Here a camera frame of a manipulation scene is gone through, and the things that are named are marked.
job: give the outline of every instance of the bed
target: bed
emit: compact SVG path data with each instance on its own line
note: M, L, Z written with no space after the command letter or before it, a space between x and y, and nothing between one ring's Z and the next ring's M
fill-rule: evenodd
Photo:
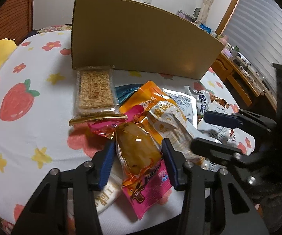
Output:
M85 135L85 131L75 133L68 126L73 115L76 84L70 40L70 30L31 36L0 69L0 222L8 234L50 169L74 169L91 159L102 146L102 143L94 144L94 138ZM149 80L161 88L181 92L186 85L197 90L207 89L225 99L231 113L239 109L212 69L200 81L157 73L114 71L116 86L144 84ZM254 138L236 130L238 141L251 153ZM124 195L119 194L117 200L99 214L103 233L129 234L174 218L181 212L183 196L182 192L170 189L141 220L136 220Z

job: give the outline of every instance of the wooden desk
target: wooden desk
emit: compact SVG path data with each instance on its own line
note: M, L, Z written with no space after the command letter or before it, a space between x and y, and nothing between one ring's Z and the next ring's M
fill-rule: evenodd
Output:
M277 108L276 100L255 73L249 71L251 78L255 80L254 83L241 71L239 66L232 62L223 53L220 53L212 64L212 69L224 83L225 81L230 82L243 99L248 110L256 107L259 103L265 103L264 105L267 103L271 107L273 113L272 115L269 115L269 117L274 116Z

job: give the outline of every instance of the pink wrapper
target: pink wrapper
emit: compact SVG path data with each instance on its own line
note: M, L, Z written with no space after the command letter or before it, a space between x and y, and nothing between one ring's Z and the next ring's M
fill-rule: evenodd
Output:
M145 212L157 203L170 188L165 162L162 160L152 173L142 176L140 181L132 185L124 186L123 192L134 208L138 219L141 219Z

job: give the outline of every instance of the yellow star print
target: yellow star print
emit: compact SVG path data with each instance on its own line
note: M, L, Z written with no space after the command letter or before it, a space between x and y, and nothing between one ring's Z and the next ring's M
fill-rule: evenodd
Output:
M46 81L51 82L52 85L55 85L59 80L64 80L66 77L61 76L59 73L49 75Z
M3 155L0 154L0 171L4 173L4 167L7 165L7 161L3 159Z
M215 87L215 85L211 81L208 81L208 84L212 87Z
M38 167L39 169L42 169L44 163L49 164L49 163L51 163L51 162L53 161L50 156L48 156L47 154L45 154L46 150L47 150L47 147L43 147L41 150L39 150L38 148L36 148L36 149L34 150L35 155L33 155L33 156L31 157L31 160L32 160L32 161L37 162L37 167Z
M138 71L129 71L129 76L141 78L141 74Z

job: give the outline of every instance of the strawberry leaf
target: strawberry leaf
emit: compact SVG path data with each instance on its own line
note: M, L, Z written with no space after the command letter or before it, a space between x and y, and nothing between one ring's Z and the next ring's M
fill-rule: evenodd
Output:
M30 85L31 85L30 79L25 80L25 81L24 81L24 84L25 84L25 86L26 86L26 89L29 90Z
M31 94L33 97L37 97L40 95L40 93L36 90L29 90L28 93Z

